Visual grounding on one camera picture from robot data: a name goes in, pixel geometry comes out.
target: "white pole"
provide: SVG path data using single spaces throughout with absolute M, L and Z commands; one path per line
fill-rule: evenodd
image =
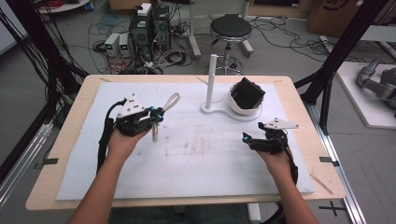
M 210 109 L 212 104 L 212 93 L 213 93 L 213 85 L 215 83 L 215 74 L 216 74 L 216 63 L 218 60 L 218 55 L 212 54 L 210 55 L 210 63 L 209 63 L 209 79 L 207 81 L 207 94 L 206 94 L 206 109 Z

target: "hand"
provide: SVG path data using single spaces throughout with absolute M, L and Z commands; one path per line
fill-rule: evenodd
M 268 171 L 273 176 L 274 180 L 277 181 L 278 179 L 282 178 L 291 178 L 290 174 L 290 161 L 288 155 L 286 155 L 285 151 L 277 153 L 275 155 L 271 155 L 266 152 L 258 151 L 259 155 L 265 161 L 267 165 Z
M 125 162 L 134 151 L 137 142 L 149 132 L 140 133 L 134 137 L 123 135 L 117 128 L 114 129 L 108 141 L 108 158 L 116 158 Z

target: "gray floor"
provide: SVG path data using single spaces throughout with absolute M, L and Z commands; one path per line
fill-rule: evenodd
M 106 39 L 105 35 L 95 35 L 99 31 L 105 32 L 98 23 L 111 23 L 125 21 L 120 26 L 114 27 L 114 32 L 122 31 L 128 26 L 129 15 L 124 13 L 114 14 L 106 7 L 97 9 L 92 13 L 81 9 L 72 10 L 56 15 L 61 33 L 70 45 L 73 57 L 90 74 L 103 73 L 105 67 L 102 57 L 94 52 L 91 54 L 86 48 L 98 40 Z M 195 27 L 203 27 L 197 34 L 208 34 L 209 17 L 196 20 Z M 306 32 L 304 21 L 286 21 L 286 29 L 300 36 L 299 43 L 305 44 L 308 40 L 318 40 L 318 35 Z M 273 44 L 288 46 L 293 39 L 281 30 L 265 31 L 265 37 Z M 221 54 L 224 43 L 219 42 L 210 46 L 214 40 L 208 35 L 198 35 L 202 57 L 193 61 L 186 67 L 169 67 L 164 69 L 165 74 L 204 74 L 209 55 Z M 255 52 L 250 58 L 233 46 L 232 54 L 243 62 L 246 75 L 288 76 L 293 81 L 300 80 L 319 69 L 326 59 L 323 55 L 316 55 L 308 48 L 298 49 L 300 52 L 314 57 L 316 60 L 293 51 L 290 48 L 275 47 L 268 43 L 258 31 L 254 31 L 249 43 Z M 387 63 L 393 60 L 379 47 L 361 42 L 354 48 L 351 56 L 361 58 L 367 62 L 380 55 Z M 45 103 L 44 85 L 33 71 L 30 63 L 18 47 L 9 50 L 0 57 L 0 162 L 3 162 L 9 151 L 20 139 L 24 130 L 33 121 Z M 56 138 L 58 130 L 55 129 L 49 141 L 42 147 L 30 169 L 15 188 L 6 204 L 0 210 L 0 223 L 64 223 L 72 211 L 27 211 L 24 204 L 35 183 L 39 170 L 34 169 L 36 162 L 42 158 Z M 346 176 L 357 197 L 358 203 L 367 223 L 396 223 L 396 181 L 393 171 L 396 169 L 396 135 L 395 130 L 366 128 L 349 100 L 345 90 L 337 78 L 332 87 L 332 100 L 329 116 L 329 132 L 336 148 L 340 162 Z M 341 201 L 332 201 L 335 207 L 344 208 Z M 347 212 L 319 208 L 330 207 L 329 201 L 309 202 L 320 223 L 349 223 Z M 272 214 L 273 206 L 261 204 L 262 216 Z

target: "stool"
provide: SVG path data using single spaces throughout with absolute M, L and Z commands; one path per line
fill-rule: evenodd
M 224 70 L 224 75 L 227 75 L 227 70 L 231 70 L 237 75 L 243 75 L 244 72 L 241 62 L 235 57 L 230 56 L 231 43 L 247 40 L 251 35 L 251 25 L 244 19 L 239 18 L 237 15 L 225 15 L 214 19 L 210 23 L 210 34 L 212 34 L 217 41 L 227 41 L 224 56 L 220 56 L 223 60 L 222 62 L 219 62 L 218 60 L 221 67 L 217 67 L 216 69 Z

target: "stool leg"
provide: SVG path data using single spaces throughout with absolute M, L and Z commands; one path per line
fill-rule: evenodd
M 227 46 L 225 47 L 224 58 L 223 58 L 224 75 L 227 75 L 228 60 L 230 59 L 230 51 L 231 51 L 231 42 L 227 42 Z

